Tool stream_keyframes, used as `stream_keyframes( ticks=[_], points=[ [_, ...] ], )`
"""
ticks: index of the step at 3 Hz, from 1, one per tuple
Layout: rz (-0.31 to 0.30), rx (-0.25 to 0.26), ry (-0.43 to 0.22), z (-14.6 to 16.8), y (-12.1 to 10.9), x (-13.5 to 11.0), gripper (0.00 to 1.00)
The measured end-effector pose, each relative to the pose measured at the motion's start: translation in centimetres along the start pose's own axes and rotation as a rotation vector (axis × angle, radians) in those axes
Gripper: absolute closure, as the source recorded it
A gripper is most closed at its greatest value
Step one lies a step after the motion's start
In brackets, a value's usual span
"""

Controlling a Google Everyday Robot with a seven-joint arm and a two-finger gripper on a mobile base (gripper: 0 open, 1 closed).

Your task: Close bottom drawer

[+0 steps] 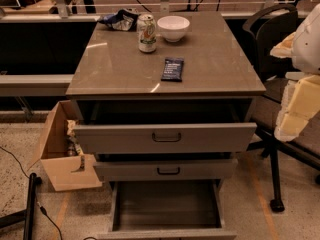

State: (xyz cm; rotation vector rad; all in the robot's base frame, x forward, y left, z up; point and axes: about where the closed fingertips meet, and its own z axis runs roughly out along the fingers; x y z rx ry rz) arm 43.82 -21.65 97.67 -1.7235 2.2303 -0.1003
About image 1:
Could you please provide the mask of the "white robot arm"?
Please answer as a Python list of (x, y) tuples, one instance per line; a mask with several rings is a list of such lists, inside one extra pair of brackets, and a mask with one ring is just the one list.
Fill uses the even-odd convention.
[(275, 137), (287, 142), (298, 137), (320, 111), (320, 4), (270, 54), (291, 58), (293, 67), (304, 74), (297, 82), (288, 82), (276, 120)]

